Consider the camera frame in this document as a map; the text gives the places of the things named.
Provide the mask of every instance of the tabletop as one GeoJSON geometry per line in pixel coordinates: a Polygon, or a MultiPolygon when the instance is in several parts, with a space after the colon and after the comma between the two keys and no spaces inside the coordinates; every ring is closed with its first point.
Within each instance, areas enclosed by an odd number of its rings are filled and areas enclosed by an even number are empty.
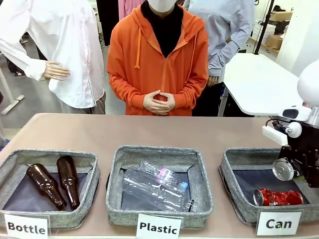
{"type": "Polygon", "coordinates": [[[224,84],[246,114],[275,116],[301,106],[298,77],[265,55],[239,53],[226,65],[224,84]]]}
{"type": "MultiPolygon", "coordinates": [[[[0,153],[14,149],[56,149],[92,152],[101,170],[96,198],[81,228],[52,232],[54,238],[117,238],[134,236],[136,229],[111,225],[105,185],[113,155],[121,145],[194,148],[201,152],[214,199],[214,211],[202,230],[182,230],[181,237],[253,238],[255,228],[242,224],[227,197],[217,168],[225,149],[278,147],[262,135],[266,118],[192,118],[38,114],[0,153]]],[[[299,236],[319,235],[318,224],[303,224],[299,236]]]]}

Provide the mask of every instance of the black wire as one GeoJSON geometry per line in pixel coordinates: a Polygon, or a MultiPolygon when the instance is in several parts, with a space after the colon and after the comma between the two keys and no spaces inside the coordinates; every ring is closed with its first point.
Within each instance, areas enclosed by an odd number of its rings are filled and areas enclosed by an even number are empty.
{"type": "MultiPolygon", "coordinates": [[[[269,3],[270,3],[270,0],[268,0],[268,4],[267,4],[266,11],[265,11],[264,17],[263,17],[263,19],[262,19],[262,22],[264,22],[265,16],[266,16],[266,14],[267,14],[267,12],[268,12],[269,3]]],[[[259,29],[259,32],[258,32],[258,35],[257,35],[257,39],[256,39],[256,41],[255,41],[253,53],[254,53],[254,51],[255,51],[255,46],[256,46],[256,44],[257,44],[257,42],[258,42],[258,37],[259,37],[259,34],[260,34],[261,29],[262,29],[262,27],[260,27],[260,29],[259,29]]]]}
{"type": "Polygon", "coordinates": [[[280,121],[280,122],[290,123],[290,121],[286,121],[286,120],[282,120],[282,119],[270,119],[270,120],[266,121],[266,126],[268,126],[268,123],[270,121],[280,121]]]}

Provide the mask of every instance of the light blue shirt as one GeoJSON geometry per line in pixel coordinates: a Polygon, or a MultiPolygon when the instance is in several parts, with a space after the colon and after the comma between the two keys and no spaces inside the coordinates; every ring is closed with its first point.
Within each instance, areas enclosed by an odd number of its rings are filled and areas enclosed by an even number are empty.
{"type": "Polygon", "coordinates": [[[205,21],[209,36],[209,75],[220,76],[224,66],[250,37],[254,0],[186,0],[183,6],[205,21]]]}

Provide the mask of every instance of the sign reading bottle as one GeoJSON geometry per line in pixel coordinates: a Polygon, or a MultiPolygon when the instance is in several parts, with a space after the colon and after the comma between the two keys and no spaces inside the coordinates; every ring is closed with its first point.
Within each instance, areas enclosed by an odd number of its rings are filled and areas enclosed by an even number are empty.
{"type": "Polygon", "coordinates": [[[136,236],[139,239],[177,239],[181,220],[139,214],[136,236]]]}
{"type": "Polygon", "coordinates": [[[261,212],[258,236],[288,236],[297,233],[301,212],[261,212]]]}
{"type": "Polygon", "coordinates": [[[48,221],[41,218],[27,218],[5,214],[6,233],[19,239],[47,239],[48,221]]]}

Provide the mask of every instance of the hand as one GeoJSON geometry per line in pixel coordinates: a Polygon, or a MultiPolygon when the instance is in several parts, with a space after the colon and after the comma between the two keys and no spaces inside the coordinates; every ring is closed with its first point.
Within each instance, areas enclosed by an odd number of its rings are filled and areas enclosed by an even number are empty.
{"type": "Polygon", "coordinates": [[[160,113],[167,111],[167,109],[169,107],[167,105],[158,104],[158,103],[155,102],[155,100],[153,98],[154,98],[154,96],[158,95],[159,93],[160,93],[160,90],[159,91],[154,91],[152,93],[147,94],[144,97],[143,107],[144,107],[144,109],[146,109],[146,110],[148,110],[148,111],[150,111],[150,112],[152,112],[154,114],[162,115],[160,113]]]}
{"type": "Polygon", "coordinates": [[[167,101],[158,101],[158,100],[152,100],[154,103],[157,103],[161,106],[167,106],[165,109],[159,109],[157,107],[151,107],[152,113],[162,115],[162,116],[167,116],[167,113],[170,112],[171,110],[175,109],[175,99],[174,96],[170,93],[164,93],[160,92],[161,96],[167,97],[167,101]]]}
{"type": "Polygon", "coordinates": [[[209,76],[207,86],[211,87],[213,85],[216,85],[218,82],[219,76],[209,76]]]}
{"type": "Polygon", "coordinates": [[[46,61],[45,72],[42,76],[49,79],[63,81],[64,79],[61,77],[68,77],[70,75],[70,72],[68,69],[59,67],[58,65],[60,65],[60,63],[58,62],[46,61]]]}

